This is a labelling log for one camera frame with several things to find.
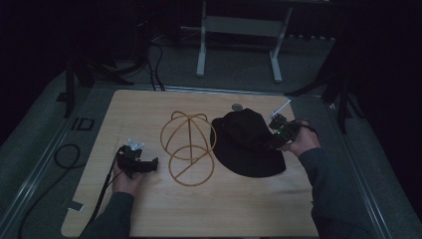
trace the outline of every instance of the wire hat frame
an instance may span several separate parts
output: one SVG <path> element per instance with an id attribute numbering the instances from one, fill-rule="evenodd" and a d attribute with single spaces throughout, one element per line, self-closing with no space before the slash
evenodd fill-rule
<path id="1" fill-rule="evenodd" d="M 177 120 L 181 120 L 181 122 L 174 128 L 174 130 L 170 134 L 168 140 L 166 142 L 164 142 L 164 136 L 163 136 L 164 132 L 169 128 L 169 126 L 171 124 L 175 124 Z M 201 128 L 201 125 L 196 120 L 200 120 L 200 121 L 205 122 L 207 125 L 209 125 L 209 127 L 213 131 L 213 133 L 215 135 L 215 140 L 214 140 L 212 145 L 210 145 L 210 143 L 208 142 L 207 137 L 205 136 L 203 129 Z M 170 147 L 172 141 L 175 140 L 175 136 L 178 133 L 182 133 L 181 129 L 185 125 L 187 125 L 187 128 L 188 128 L 188 135 L 187 135 L 188 136 L 188 143 L 186 145 L 182 145 L 182 146 L 180 146 L 176 149 L 171 150 L 169 147 Z M 203 145 L 193 142 L 193 138 L 192 138 L 192 136 L 193 136 L 192 128 L 193 127 L 196 128 L 197 131 L 199 132 Z M 170 172 L 171 177 L 177 183 L 184 185 L 184 186 L 198 186 L 198 185 L 205 183 L 206 181 L 208 181 L 208 179 L 211 178 L 211 175 L 213 174 L 214 167 L 215 167 L 212 149 L 214 148 L 215 143 L 217 142 L 217 133 L 215 131 L 215 128 L 208 121 L 208 118 L 204 114 L 187 115 L 186 113 L 183 113 L 183 112 L 174 112 L 171 115 L 171 120 L 168 123 L 166 123 L 161 130 L 160 142 L 161 142 L 162 148 L 170 155 L 170 159 L 168 161 L 168 170 Z M 202 154 L 194 155 L 193 151 L 194 151 L 195 148 L 202 150 L 203 151 Z M 182 150 L 185 150 L 185 149 L 189 150 L 188 156 L 182 156 L 179 153 L 179 152 L 181 152 Z M 187 172 L 188 169 L 191 169 L 192 166 L 194 166 L 199 160 L 203 159 L 206 156 L 209 156 L 209 158 L 211 159 L 211 169 L 210 169 L 210 173 L 206 176 L 205 179 L 200 180 L 199 182 L 184 182 L 181 179 L 179 179 L 179 176 L 181 176 L 182 174 Z M 174 159 L 186 161 L 186 162 L 188 162 L 188 164 L 180 172 L 174 173 L 173 168 L 172 168 L 172 165 L 174 163 Z"/>

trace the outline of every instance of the metal stand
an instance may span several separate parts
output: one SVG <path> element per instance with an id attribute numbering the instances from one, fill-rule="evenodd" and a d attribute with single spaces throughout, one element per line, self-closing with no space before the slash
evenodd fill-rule
<path id="1" fill-rule="evenodd" d="M 203 77 L 205 72 L 206 44 L 205 35 L 207 32 L 219 32 L 229 34 L 244 34 L 253 36 L 277 37 L 277 44 L 274 50 L 270 51 L 270 61 L 274 73 L 274 81 L 280 83 L 282 74 L 278 55 L 285 38 L 286 30 L 292 16 L 293 8 L 287 10 L 284 21 L 266 21 L 256 19 L 229 18 L 219 16 L 207 16 L 207 1 L 202 1 L 202 22 L 201 22 L 201 46 L 199 49 L 198 66 L 196 76 Z"/>

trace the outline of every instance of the black sleeve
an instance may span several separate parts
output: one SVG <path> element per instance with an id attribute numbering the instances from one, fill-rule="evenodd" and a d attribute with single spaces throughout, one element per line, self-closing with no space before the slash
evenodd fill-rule
<path id="1" fill-rule="evenodd" d="M 372 238 L 361 197 L 321 148 L 299 156 L 311 185 L 312 217 L 320 238 Z"/>
<path id="2" fill-rule="evenodd" d="M 127 239 L 133 200 L 133 196 L 128 193 L 114 193 L 103 214 L 85 229 L 80 238 Z"/>

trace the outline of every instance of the wooden table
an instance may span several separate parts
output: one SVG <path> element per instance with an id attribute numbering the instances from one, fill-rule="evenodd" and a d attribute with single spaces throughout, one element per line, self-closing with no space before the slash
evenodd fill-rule
<path id="1" fill-rule="evenodd" d="M 171 177 L 170 155 L 160 143 L 160 132 L 175 111 L 204 114 L 211 122 L 230 112 L 233 104 L 241 104 L 266 118 L 286 101 L 281 96 L 117 91 L 74 196 L 74 201 L 84 204 L 84 208 L 69 210 L 62 233 L 80 235 L 94 211 L 115 152 L 132 138 L 145 143 L 141 158 L 158 157 L 159 165 L 156 172 L 147 175 L 136 198 L 131 236 L 316 236 L 311 219 L 312 188 L 305 170 L 291 153 L 285 153 L 287 170 L 273 177 L 240 176 L 215 159 L 214 172 L 208 181 L 199 186 L 183 186 Z M 290 106 L 281 114 L 288 120 L 294 118 Z M 203 129 L 209 136 L 210 128 L 205 124 Z M 171 123 L 165 131 L 168 129 L 172 131 L 175 126 Z M 187 131 L 180 130 L 178 134 L 186 135 Z M 200 137 L 192 139 L 204 143 Z M 171 145 L 183 143 L 173 140 Z M 200 161 L 203 163 L 189 169 L 183 180 L 197 180 L 209 174 L 211 156 Z M 110 194 L 109 188 L 99 214 Z"/>

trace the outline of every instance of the table leg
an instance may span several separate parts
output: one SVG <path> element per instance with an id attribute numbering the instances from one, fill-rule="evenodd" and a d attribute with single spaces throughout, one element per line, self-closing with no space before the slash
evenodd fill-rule
<path id="1" fill-rule="evenodd" d="M 206 46 L 205 46 L 205 33 L 206 33 L 206 7 L 207 1 L 202 1 L 202 21 L 201 21 L 201 47 L 199 49 L 198 66 L 196 68 L 196 76 L 203 77 L 205 72 L 205 57 L 206 57 Z"/>
<path id="2" fill-rule="evenodd" d="M 285 35 L 286 35 L 286 30 L 288 29 L 289 21 L 292 16 L 292 11 L 293 11 L 292 7 L 288 8 L 286 12 L 285 20 L 283 21 L 283 24 L 280 27 L 280 33 L 277 38 L 276 47 L 274 48 L 274 50 L 270 51 L 270 61 L 271 61 L 271 66 L 273 68 L 274 81 L 276 83 L 280 83 L 283 80 L 282 73 L 280 72 L 279 60 L 277 57 L 279 56 L 280 48 L 282 47 L 283 39 L 285 38 Z"/>

